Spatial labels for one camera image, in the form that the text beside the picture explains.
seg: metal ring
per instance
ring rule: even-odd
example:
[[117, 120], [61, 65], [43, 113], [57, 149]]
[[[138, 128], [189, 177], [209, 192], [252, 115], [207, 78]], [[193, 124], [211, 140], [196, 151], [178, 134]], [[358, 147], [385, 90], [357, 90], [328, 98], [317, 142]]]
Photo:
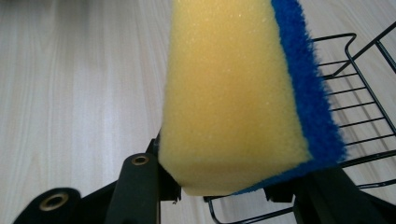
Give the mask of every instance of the metal ring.
[[67, 193], [62, 192], [53, 194], [41, 202], [40, 210], [44, 212], [55, 210], [64, 205], [68, 200], [69, 195]]
[[132, 159], [133, 165], [144, 165], [149, 162], [149, 157], [147, 156], [138, 156]]

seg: wire rack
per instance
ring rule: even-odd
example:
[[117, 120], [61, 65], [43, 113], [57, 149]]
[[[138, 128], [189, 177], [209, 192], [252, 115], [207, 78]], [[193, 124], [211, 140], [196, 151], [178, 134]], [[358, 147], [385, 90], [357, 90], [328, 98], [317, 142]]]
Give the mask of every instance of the wire rack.
[[[389, 71], [391, 73], [393, 72], [393, 75], [396, 76], [396, 62], [393, 61], [382, 41], [395, 27], [396, 22], [353, 56], [349, 52], [349, 46], [356, 39], [356, 34], [332, 35], [314, 39], [316, 46], [323, 44], [333, 45], [335, 43], [338, 48], [340, 48], [340, 46], [344, 47], [345, 55], [343, 59], [333, 60], [330, 63], [322, 63], [319, 65], [319, 68], [323, 74], [324, 84], [328, 89], [329, 100], [332, 105], [332, 117], [334, 121], [338, 123], [346, 141], [349, 159], [341, 162], [340, 166], [345, 168], [347, 174], [348, 169], [352, 167], [354, 169], [361, 169], [364, 165], [376, 163], [376, 166], [379, 167], [379, 171], [371, 170], [370, 172], [373, 175], [379, 175], [381, 166], [383, 166], [386, 160], [393, 160], [394, 164], [396, 164], [395, 126], [386, 109], [375, 96], [375, 92], [363, 75], [357, 61], [358, 59], [364, 58], [363, 56], [367, 51], [376, 49], [389, 66]], [[363, 183], [357, 185], [357, 187], [359, 189], [375, 189], [384, 188], [393, 184], [396, 184], [396, 174], [394, 179], [382, 179], [370, 183]], [[247, 217], [243, 220], [235, 220], [232, 222], [221, 222], [220, 218], [217, 216], [216, 210], [219, 210], [219, 206], [224, 207], [227, 203], [227, 198], [232, 197], [237, 196], [205, 197], [205, 201], [209, 205], [209, 210], [215, 223], [247, 224], [268, 218], [279, 217], [292, 212], [291, 204], [281, 204], [275, 208], [268, 209], [270, 211], [264, 211], [264, 215]], [[257, 204], [248, 204], [247, 202], [247, 210], [252, 206], [257, 206]], [[231, 215], [231, 220], [233, 220], [233, 212], [235, 211], [222, 211], [222, 213], [225, 214], [223, 215], [224, 217]]]

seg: wooden floor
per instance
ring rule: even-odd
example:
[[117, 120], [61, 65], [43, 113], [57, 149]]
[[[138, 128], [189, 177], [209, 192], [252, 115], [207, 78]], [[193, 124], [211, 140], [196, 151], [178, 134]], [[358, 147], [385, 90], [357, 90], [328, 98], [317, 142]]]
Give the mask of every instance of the wooden floor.
[[[396, 21], [393, 0], [301, 3], [313, 37], [357, 33], [352, 53]], [[171, 6], [171, 0], [0, 0], [0, 223], [11, 223], [48, 189], [71, 187], [85, 196], [116, 180], [126, 157], [146, 150], [161, 126]], [[396, 31], [384, 44], [396, 57]], [[318, 51], [323, 60], [342, 57], [342, 48], [332, 46]], [[396, 123], [396, 74], [374, 50], [360, 64]], [[336, 91], [345, 83], [330, 85]], [[395, 141], [386, 145], [396, 149]], [[369, 149], [351, 147], [351, 157]], [[388, 159], [347, 172], [361, 184], [395, 178], [395, 168]], [[369, 192], [396, 204], [395, 190]], [[213, 223], [201, 198], [182, 197], [163, 203], [164, 224]], [[287, 205], [274, 208], [256, 192], [215, 206], [231, 222]], [[261, 223], [294, 222], [289, 214]]]

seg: sponge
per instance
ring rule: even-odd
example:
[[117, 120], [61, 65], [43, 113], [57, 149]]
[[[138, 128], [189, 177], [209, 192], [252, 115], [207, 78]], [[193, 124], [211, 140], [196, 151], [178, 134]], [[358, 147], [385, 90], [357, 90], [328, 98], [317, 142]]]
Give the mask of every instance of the sponge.
[[243, 193], [335, 165], [295, 0], [175, 0], [159, 161], [190, 195]]

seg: yellow sponge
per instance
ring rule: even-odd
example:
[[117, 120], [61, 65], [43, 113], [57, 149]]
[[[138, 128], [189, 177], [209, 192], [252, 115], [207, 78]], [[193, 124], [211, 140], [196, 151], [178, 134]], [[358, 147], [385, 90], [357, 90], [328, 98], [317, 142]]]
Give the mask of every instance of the yellow sponge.
[[268, 0], [174, 1], [159, 160], [190, 195], [309, 161]]

